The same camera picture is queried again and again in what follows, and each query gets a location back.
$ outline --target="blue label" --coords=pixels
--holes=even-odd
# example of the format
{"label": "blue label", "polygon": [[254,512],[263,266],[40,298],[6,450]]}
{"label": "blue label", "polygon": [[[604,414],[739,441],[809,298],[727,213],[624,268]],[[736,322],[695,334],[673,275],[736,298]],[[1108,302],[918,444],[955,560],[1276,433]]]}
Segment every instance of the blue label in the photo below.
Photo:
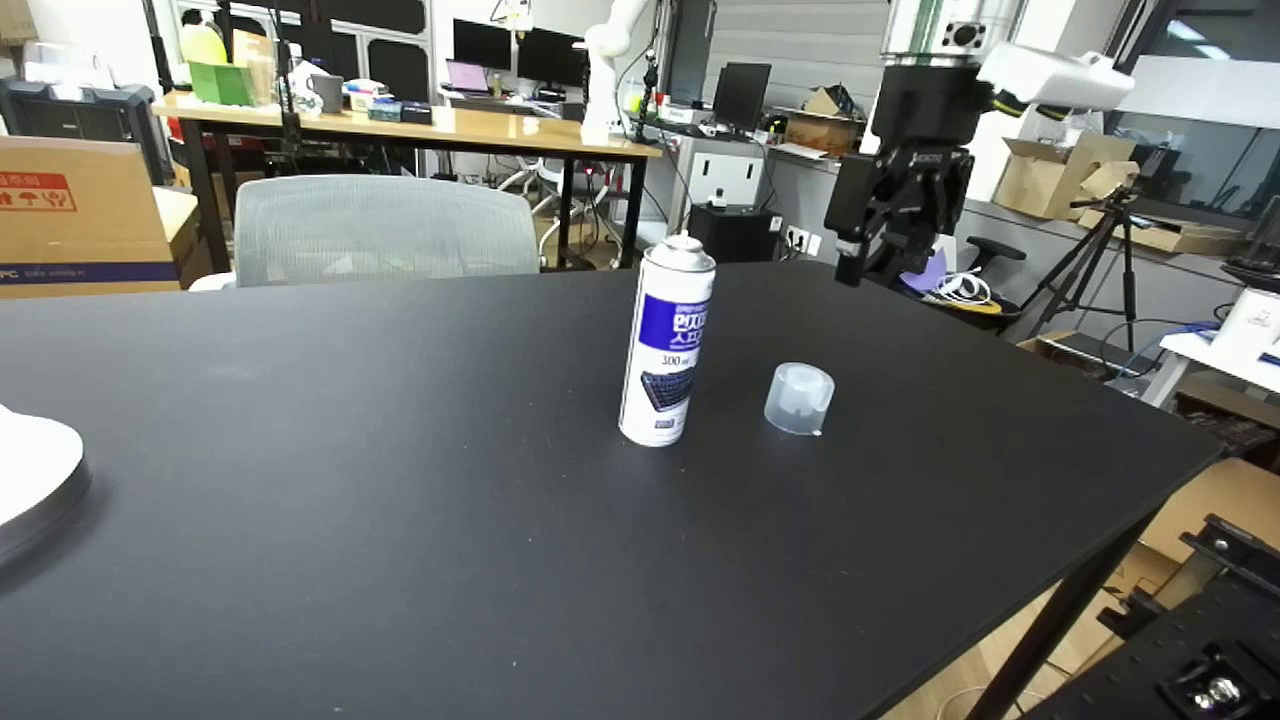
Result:
{"label": "blue label", "polygon": [[709,306],[666,306],[657,298],[645,298],[641,307],[641,344],[661,353],[695,353],[702,342]]}
{"label": "blue label", "polygon": [[0,284],[140,284],[174,282],[170,266],[0,266]]}

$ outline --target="cardboard box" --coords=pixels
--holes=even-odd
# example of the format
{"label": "cardboard box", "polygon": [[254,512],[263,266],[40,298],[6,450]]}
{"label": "cardboard box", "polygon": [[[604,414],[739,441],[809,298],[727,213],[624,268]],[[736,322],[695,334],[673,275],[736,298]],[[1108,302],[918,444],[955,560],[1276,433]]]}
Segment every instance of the cardboard box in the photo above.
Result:
{"label": "cardboard box", "polygon": [[858,144],[858,127],[853,122],[829,122],[829,117],[787,117],[787,144],[816,149],[825,156],[846,156]]}
{"label": "cardboard box", "polygon": [[[1094,230],[1100,213],[1080,208],[1077,223]],[[1133,223],[1133,244],[1168,253],[1168,258],[1229,258],[1241,241],[1241,230],[1229,223],[1191,223],[1191,219],[1170,219],[1170,216],[1145,216],[1148,223]]]}
{"label": "cardboard box", "polygon": [[1242,465],[1241,456],[1202,469],[1180,487],[1139,545],[1183,565],[1191,545],[1180,536],[1200,534],[1207,512],[1280,547],[1280,476]]}
{"label": "cardboard box", "polygon": [[174,284],[191,289],[198,275],[210,275],[209,248],[198,244],[196,195],[151,188],[159,208],[159,230],[166,235]]}
{"label": "cardboard box", "polygon": [[1116,137],[1080,137],[1077,149],[1002,140],[1009,163],[997,188],[997,205],[1035,216],[1066,219],[1080,185],[1108,159],[1126,159],[1133,140]]}
{"label": "cardboard box", "polygon": [[196,199],[156,192],[137,144],[0,140],[0,302],[174,292]]}
{"label": "cardboard box", "polygon": [[23,47],[23,39],[37,39],[29,0],[0,0],[0,47]]}

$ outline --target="storage box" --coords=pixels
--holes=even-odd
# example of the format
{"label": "storage box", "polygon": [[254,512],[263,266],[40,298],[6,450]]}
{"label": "storage box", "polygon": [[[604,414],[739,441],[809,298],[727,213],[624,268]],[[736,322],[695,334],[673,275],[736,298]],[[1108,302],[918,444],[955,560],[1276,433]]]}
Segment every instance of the storage box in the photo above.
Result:
{"label": "storage box", "polygon": [[191,213],[137,144],[0,137],[0,302],[174,292]]}
{"label": "storage box", "polygon": [[787,117],[787,144],[816,149],[825,156],[846,156],[858,144],[858,127],[853,122],[829,122],[829,117]]}
{"label": "storage box", "polygon": [[1133,156],[1133,140],[1080,137],[1077,149],[1002,140],[1009,163],[997,188],[997,205],[1035,216],[1066,219],[1080,185],[1104,163]]}
{"label": "storage box", "polygon": [[[1077,213],[1080,230],[1094,230],[1094,219],[1100,219],[1094,208]],[[1241,241],[1241,230],[1229,230],[1229,223],[1191,223],[1170,216],[1139,216],[1139,219],[1133,223],[1133,244],[1168,253],[1168,258],[1229,258]]]}
{"label": "storage box", "polygon": [[174,284],[191,289],[198,275],[210,275],[209,248],[198,244],[196,195],[151,188],[159,208],[159,230],[166,235]]}

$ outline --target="green box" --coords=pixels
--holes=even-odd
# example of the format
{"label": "green box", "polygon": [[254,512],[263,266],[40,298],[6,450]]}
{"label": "green box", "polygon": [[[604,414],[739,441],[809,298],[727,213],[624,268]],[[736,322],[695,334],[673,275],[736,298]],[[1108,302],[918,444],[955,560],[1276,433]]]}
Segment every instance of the green box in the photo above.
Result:
{"label": "green box", "polygon": [[191,64],[191,94],[202,104],[253,104],[247,67],[238,64]]}

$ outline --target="table surface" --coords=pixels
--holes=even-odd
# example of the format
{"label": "table surface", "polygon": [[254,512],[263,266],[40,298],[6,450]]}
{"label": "table surface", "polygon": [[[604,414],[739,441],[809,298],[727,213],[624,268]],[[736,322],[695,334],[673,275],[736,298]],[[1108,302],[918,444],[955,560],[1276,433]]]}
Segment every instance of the table surface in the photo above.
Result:
{"label": "table surface", "polygon": [[[202,104],[189,94],[170,94],[156,102],[156,117],[166,122],[198,122],[198,126],[234,126],[234,127],[280,127],[280,109],[225,109]],[[457,122],[443,126],[434,109],[434,126],[382,126],[382,122],[353,122],[353,117],[313,117],[303,133],[333,133],[333,137],[373,137],[373,140],[412,140],[412,144],[475,144],[475,149],[535,149],[558,156],[620,156],[620,159],[652,159],[661,149],[652,144],[583,144],[581,126],[570,122],[531,122],[506,112],[452,112]]]}
{"label": "table surface", "polygon": [[[723,268],[691,433],[617,436],[633,274],[0,306],[92,487],[0,581],[29,715],[868,715],[1217,444],[829,268]],[[760,420],[774,359],[825,441]]]}

